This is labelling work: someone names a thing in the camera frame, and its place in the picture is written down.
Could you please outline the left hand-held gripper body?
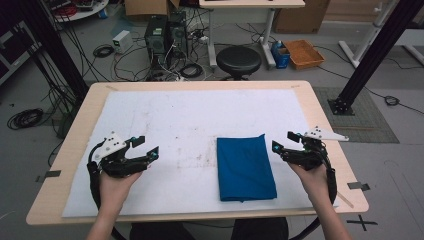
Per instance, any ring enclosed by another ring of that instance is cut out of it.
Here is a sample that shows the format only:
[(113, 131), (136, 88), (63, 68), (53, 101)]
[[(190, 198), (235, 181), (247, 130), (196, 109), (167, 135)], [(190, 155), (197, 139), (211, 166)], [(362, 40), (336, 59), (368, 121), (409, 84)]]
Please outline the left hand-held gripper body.
[(146, 170), (150, 165), (146, 155), (136, 158), (126, 157), (127, 150), (132, 148), (129, 140), (130, 138), (123, 140), (112, 131), (91, 150), (90, 162), (98, 160), (100, 169), (114, 178), (124, 178)]

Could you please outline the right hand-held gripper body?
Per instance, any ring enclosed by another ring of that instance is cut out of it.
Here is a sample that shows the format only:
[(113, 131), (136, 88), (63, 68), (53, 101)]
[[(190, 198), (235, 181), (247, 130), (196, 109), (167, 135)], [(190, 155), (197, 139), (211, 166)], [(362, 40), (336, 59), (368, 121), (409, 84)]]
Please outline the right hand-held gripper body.
[(287, 163), (300, 165), (305, 170), (311, 170), (321, 165), (324, 165), (326, 168), (331, 167), (324, 140), (349, 140), (348, 136), (340, 135), (318, 126), (301, 135), (302, 139), (300, 143), (303, 145), (303, 149), (293, 150), (284, 147), (284, 153), (281, 154), (281, 158)]

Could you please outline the blue t-shirt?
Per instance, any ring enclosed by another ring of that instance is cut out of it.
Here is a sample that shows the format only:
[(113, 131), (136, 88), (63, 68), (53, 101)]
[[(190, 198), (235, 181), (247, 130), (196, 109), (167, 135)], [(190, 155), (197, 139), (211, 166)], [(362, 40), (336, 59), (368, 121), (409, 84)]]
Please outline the blue t-shirt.
[(277, 197), (265, 135), (217, 139), (221, 201), (271, 200)]

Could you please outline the person's left hand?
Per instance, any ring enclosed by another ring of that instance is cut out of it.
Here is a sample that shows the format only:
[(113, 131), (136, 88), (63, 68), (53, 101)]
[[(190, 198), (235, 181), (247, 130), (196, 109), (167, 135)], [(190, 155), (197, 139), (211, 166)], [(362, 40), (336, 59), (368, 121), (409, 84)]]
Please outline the person's left hand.
[(100, 175), (101, 207), (104, 209), (120, 209), (132, 185), (141, 177), (142, 172), (135, 173), (124, 178), (114, 178), (107, 173)]

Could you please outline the person's right hand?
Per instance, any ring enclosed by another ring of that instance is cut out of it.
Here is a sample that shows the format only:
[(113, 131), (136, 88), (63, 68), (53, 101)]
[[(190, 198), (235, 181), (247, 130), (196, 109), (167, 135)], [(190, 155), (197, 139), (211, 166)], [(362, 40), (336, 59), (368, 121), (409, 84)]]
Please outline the person's right hand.
[(326, 168), (323, 165), (312, 170), (305, 170), (303, 167), (291, 163), (289, 163), (289, 167), (300, 178), (303, 188), (313, 205), (330, 203)]

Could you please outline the grey tape piece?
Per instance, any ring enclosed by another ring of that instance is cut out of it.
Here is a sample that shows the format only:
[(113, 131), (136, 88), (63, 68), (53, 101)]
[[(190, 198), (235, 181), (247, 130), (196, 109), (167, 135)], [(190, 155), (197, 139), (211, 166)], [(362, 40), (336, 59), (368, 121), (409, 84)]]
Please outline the grey tape piece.
[(361, 183), (361, 182), (350, 182), (347, 183), (349, 189), (360, 189), (362, 191), (368, 191), (370, 190), (370, 186), (367, 183)]
[(47, 171), (44, 175), (39, 175), (36, 178), (36, 182), (43, 183), (46, 178), (59, 177), (61, 175), (61, 170)]

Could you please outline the blue box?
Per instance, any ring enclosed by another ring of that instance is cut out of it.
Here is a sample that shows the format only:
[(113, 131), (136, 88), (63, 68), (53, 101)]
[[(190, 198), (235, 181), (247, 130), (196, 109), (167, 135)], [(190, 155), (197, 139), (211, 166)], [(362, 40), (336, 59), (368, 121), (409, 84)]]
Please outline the blue box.
[(281, 41), (276, 41), (271, 47), (277, 69), (285, 69), (290, 62), (290, 52)]

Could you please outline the orange basket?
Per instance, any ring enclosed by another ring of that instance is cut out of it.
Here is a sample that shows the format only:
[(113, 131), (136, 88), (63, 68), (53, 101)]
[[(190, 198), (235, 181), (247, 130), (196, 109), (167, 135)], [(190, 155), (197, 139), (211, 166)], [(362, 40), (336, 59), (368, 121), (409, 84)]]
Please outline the orange basket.
[(325, 58), (307, 40), (285, 41), (284, 45), (290, 53), (290, 59), (296, 70), (317, 67)]

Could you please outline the white power supply box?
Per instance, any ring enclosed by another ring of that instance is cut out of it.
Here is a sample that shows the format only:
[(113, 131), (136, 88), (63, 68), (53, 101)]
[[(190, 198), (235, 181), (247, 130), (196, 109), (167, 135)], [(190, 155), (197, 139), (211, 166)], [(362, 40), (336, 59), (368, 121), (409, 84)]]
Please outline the white power supply box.
[(112, 39), (112, 42), (115, 51), (119, 54), (125, 53), (133, 46), (131, 33), (127, 30), (122, 30), (118, 35), (116, 35)]

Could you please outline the black computer tower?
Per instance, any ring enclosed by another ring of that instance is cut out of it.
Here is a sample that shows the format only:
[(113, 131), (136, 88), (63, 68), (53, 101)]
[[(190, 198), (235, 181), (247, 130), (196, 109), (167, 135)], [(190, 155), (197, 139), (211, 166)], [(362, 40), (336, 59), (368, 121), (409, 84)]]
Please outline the black computer tower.
[(186, 12), (174, 11), (168, 19), (168, 50), (166, 63), (171, 65), (174, 58), (183, 59), (188, 53)]
[(161, 69), (167, 52), (167, 16), (152, 15), (144, 34), (151, 67)]

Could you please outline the white metal stand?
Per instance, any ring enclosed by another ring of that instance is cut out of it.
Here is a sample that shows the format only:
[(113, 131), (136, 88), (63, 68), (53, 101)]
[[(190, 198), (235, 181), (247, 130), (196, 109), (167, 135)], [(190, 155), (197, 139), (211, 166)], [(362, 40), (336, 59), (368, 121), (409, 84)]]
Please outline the white metal stand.
[(366, 50), (379, 34), (380, 30), (384, 26), (385, 19), (396, 6), (396, 3), (397, 0), (387, 0), (386, 2), (381, 1), (379, 3), (379, 5), (374, 9), (374, 11), (378, 13), (377, 17), (371, 23), (368, 32), (365, 34), (355, 50), (352, 50), (345, 41), (338, 42), (338, 45), (354, 68), (359, 66), (360, 60), (364, 57)]

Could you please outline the large cardboard box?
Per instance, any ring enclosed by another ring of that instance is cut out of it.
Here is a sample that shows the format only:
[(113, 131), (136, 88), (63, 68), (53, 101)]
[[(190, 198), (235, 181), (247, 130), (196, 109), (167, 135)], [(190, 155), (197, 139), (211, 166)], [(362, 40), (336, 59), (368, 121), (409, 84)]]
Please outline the large cardboard box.
[(316, 34), (331, 0), (303, 0), (304, 7), (280, 9), (273, 30), (281, 34)]

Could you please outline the round white table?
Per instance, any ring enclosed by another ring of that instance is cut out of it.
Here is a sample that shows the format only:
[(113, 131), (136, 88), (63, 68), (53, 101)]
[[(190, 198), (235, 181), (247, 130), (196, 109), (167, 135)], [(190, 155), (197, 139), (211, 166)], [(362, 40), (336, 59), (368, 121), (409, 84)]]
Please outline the round white table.
[(109, 0), (42, 0), (58, 22), (80, 20), (104, 10)]

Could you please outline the white desk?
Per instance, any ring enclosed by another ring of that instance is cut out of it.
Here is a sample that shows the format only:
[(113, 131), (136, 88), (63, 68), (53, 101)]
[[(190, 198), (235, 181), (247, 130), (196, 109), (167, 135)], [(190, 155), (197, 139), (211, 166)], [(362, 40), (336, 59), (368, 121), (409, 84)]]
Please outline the white desk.
[(199, 0), (199, 6), (208, 11), (207, 50), (209, 65), (217, 67), (214, 40), (215, 23), (265, 23), (263, 36), (259, 39), (267, 66), (276, 66), (268, 44), (274, 15), (277, 9), (303, 8), (304, 0)]

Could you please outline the black frame post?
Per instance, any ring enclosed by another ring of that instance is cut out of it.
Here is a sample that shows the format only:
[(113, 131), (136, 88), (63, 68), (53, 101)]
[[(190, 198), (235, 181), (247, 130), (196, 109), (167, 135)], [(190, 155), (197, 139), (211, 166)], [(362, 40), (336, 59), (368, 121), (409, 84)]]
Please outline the black frame post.
[(89, 87), (84, 82), (61, 38), (49, 20), (39, 0), (15, 0), (20, 13), (31, 32), (38, 38), (51, 60), (71, 88), (75, 99), (82, 102)]
[(335, 100), (329, 101), (334, 114), (351, 112), (351, 106), (359, 93), (423, 7), (424, 0), (397, 0), (396, 6), (385, 19), (384, 26), (366, 50), (341, 93)]

